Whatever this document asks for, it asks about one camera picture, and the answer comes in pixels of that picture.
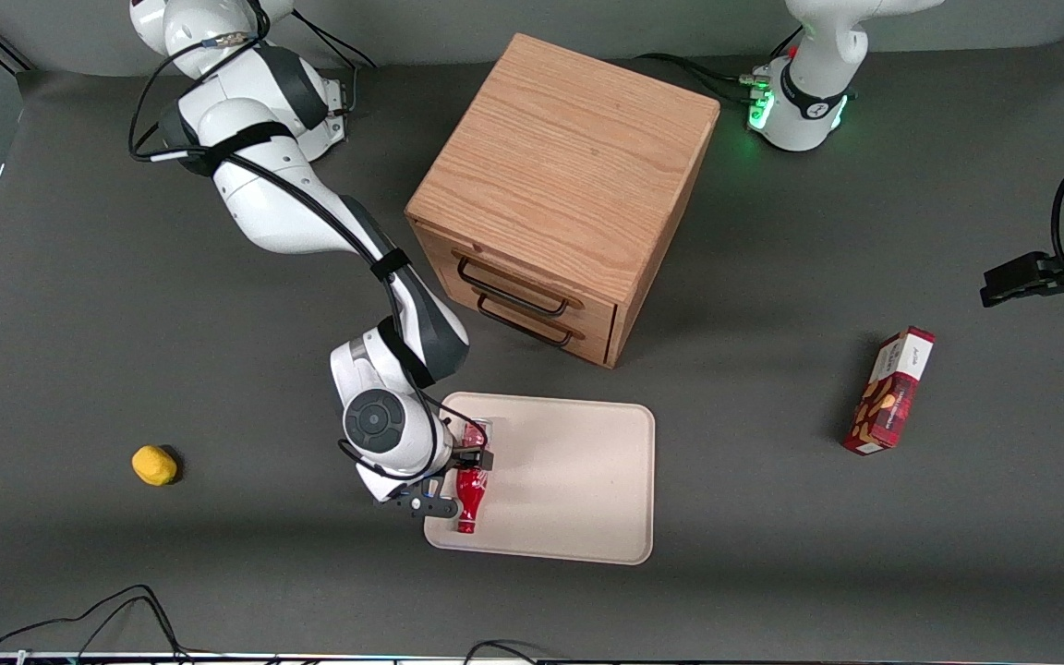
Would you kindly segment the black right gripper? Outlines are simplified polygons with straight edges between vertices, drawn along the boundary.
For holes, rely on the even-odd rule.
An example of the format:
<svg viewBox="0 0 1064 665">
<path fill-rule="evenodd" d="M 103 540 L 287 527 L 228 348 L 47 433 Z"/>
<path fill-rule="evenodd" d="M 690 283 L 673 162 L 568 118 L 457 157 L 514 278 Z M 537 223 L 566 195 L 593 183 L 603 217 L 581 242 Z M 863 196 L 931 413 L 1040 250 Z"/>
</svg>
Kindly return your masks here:
<svg viewBox="0 0 1064 665">
<path fill-rule="evenodd" d="M 494 455 L 491 453 L 491 430 L 487 419 L 462 421 L 458 434 L 451 433 L 451 455 L 448 467 L 456 471 L 491 472 Z"/>
</svg>

